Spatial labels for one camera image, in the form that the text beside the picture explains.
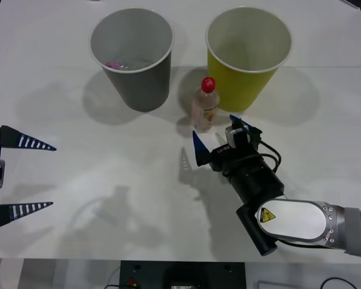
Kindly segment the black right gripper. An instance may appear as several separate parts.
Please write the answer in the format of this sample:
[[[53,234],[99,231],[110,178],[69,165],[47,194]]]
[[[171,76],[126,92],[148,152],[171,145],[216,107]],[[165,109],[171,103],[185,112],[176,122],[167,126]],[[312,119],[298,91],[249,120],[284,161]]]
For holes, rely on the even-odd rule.
[[[232,114],[229,117],[232,123],[241,124],[244,127],[250,140],[262,140],[260,129]],[[258,152],[258,146],[254,146],[249,137],[234,137],[227,141],[227,144],[212,152],[208,150],[195,131],[193,131],[192,137],[198,166],[210,163],[215,172],[257,172],[262,168],[262,157]]]

